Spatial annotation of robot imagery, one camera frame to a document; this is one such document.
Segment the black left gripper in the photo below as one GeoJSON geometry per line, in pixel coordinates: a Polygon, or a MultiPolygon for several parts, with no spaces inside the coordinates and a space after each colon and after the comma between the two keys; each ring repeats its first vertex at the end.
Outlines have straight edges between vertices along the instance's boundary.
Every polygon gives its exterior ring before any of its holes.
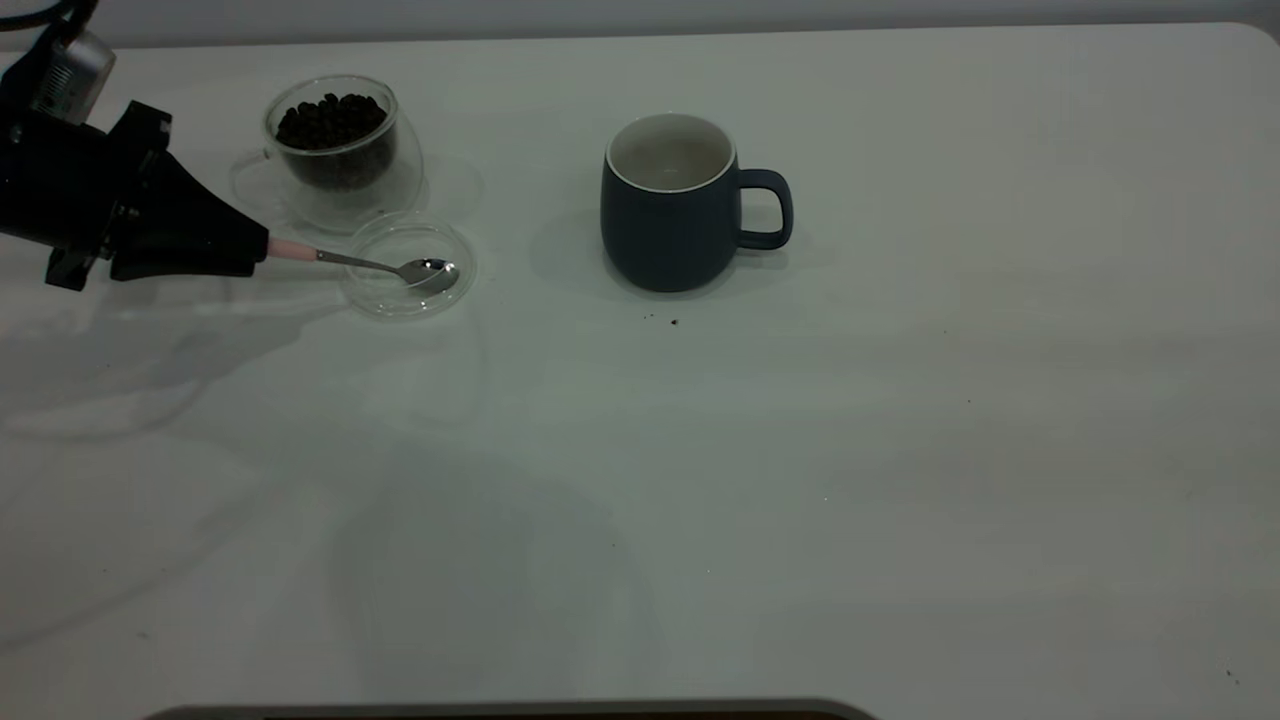
{"type": "Polygon", "coordinates": [[[64,290],[82,291],[100,258],[114,281],[251,277],[269,229],[166,152],[170,138],[172,115],[137,101],[109,132],[3,106],[3,233],[47,246],[44,279],[64,290]]]}

